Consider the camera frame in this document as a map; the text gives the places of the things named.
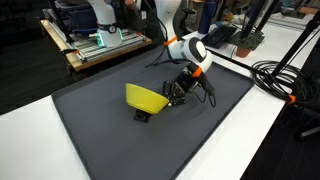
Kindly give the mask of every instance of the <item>green light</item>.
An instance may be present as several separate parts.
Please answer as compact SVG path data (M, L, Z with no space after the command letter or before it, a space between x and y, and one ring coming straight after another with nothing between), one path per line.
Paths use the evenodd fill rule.
M122 31L119 29L121 40L123 40Z
M105 47L103 40L102 40L102 37L101 37L101 33L98 33L97 42L98 42L99 47Z

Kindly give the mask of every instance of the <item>dark gray tray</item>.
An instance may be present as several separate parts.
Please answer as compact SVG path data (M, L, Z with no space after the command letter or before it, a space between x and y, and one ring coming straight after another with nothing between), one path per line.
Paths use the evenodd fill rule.
M163 81L176 78L185 66L144 68L159 53L155 49L52 95L92 179L175 178L253 86L251 79L214 63L206 74L216 89L216 108L190 93L187 104L167 107L149 123L135 121L135 109L126 104L125 84L159 91ZM197 93L204 95L202 89Z

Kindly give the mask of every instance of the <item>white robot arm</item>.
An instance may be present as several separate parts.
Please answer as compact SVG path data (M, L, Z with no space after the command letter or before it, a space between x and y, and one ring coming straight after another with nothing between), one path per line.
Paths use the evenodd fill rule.
M158 18L163 22L167 29L168 46L170 55L173 59L188 59L202 68L206 72L213 59L213 55L207 51L203 43L198 38L177 41L173 29L173 17L180 6L181 0L155 0Z
M117 27L111 0L88 0L98 20L99 45L106 47L118 46L122 43L121 31Z

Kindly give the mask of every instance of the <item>yellow bowl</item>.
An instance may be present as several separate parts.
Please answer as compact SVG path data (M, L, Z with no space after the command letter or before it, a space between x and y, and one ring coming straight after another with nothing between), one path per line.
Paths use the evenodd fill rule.
M127 83L126 100L129 106L150 114L157 114L169 103L164 96L146 88Z

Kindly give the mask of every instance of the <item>white table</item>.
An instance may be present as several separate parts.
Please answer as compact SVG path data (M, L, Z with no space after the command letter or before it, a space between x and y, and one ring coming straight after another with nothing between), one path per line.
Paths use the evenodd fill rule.
M267 24L264 33L265 42L256 51L246 59L236 59L248 65L259 60L281 60L301 32ZM302 67L316 39L301 51L293 65ZM224 45L219 52L230 55L232 48ZM218 57L213 61L250 75ZM253 87L178 179L238 180L283 105L283 101ZM1 116L0 144L1 180L89 179L50 96Z

